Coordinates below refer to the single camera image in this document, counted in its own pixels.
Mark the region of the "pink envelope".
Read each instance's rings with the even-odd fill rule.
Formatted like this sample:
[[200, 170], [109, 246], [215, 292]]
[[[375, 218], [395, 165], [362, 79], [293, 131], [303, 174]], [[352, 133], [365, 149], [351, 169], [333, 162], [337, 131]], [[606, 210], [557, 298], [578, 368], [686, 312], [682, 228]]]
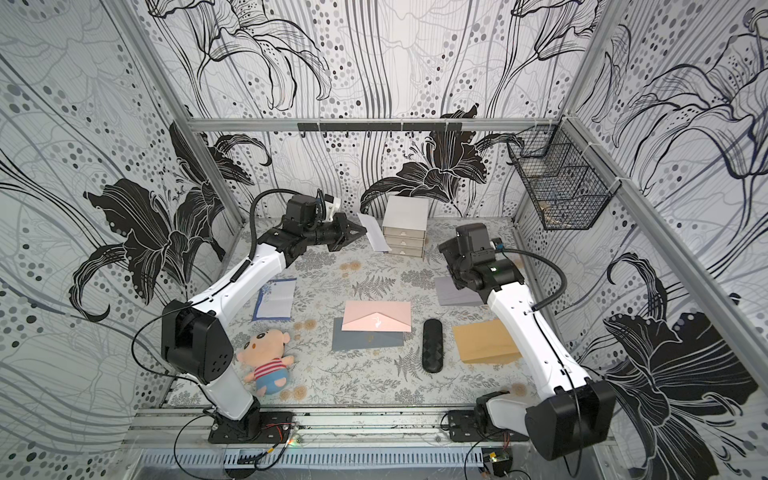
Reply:
[[406, 333], [411, 328], [410, 302], [350, 300], [345, 304], [343, 331]]

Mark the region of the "tan kraft envelope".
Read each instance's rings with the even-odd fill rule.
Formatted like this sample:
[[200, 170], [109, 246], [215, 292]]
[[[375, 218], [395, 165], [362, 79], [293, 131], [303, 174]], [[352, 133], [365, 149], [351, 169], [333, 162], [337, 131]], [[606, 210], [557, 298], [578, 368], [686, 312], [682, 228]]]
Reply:
[[522, 358], [499, 319], [453, 327], [460, 360], [465, 364], [505, 365]]

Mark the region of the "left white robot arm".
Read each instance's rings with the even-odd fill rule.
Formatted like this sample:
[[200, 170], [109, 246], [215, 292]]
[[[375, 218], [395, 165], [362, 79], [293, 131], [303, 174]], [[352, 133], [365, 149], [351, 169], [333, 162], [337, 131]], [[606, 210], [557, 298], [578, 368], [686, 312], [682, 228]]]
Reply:
[[[272, 194], [288, 194], [277, 226], [256, 234], [256, 207]], [[226, 326], [261, 288], [287, 269], [308, 247], [324, 245], [336, 252], [366, 235], [365, 227], [340, 211], [340, 200], [319, 191], [304, 195], [274, 188], [257, 195], [249, 209], [248, 255], [210, 287], [187, 302], [172, 301], [161, 316], [163, 360], [197, 384], [230, 421], [241, 421], [258, 408], [232, 366], [234, 349]]]

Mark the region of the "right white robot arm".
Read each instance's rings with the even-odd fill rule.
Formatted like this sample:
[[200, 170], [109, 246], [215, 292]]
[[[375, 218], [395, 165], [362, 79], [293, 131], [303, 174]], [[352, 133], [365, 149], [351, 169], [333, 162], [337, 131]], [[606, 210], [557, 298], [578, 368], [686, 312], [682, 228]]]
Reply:
[[607, 382], [590, 378], [541, 315], [554, 299], [534, 301], [509, 250], [492, 240], [482, 223], [457, 227], [439, 251], [455, 287], [478, 293], [501, 321], [536, 387], [538, 400], [533, 404], [510, 393], [481, 400], [479, 410], [487, 425], [527, 437], [547, 460], [605, 441], [616, 394]]

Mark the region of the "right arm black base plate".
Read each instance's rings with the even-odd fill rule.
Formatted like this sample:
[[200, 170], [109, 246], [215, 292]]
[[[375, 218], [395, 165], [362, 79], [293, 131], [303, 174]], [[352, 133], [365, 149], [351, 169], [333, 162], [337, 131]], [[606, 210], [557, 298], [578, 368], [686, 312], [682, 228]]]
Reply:
[[471, 409], [449, 410], [440, 420], [440, 429], [455, 443], [471, 443], [483, 438], [487, 441], [528, 441], [525, 433], [498, 427], [491, 421], [488, 402], [508, 393], [508, 390], [502, 390], [485, 394], [476, 399]]

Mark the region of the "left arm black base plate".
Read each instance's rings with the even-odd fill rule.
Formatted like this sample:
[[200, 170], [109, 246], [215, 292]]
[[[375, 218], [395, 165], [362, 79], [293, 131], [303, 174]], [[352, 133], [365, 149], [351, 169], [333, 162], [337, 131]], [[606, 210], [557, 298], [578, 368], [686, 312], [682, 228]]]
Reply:
[[241, 420], [213, 414], [209, 432], [211, 444], [264, 444], [284, 442], [292, 430], [294, 415], [289, 411], [254, 411]]

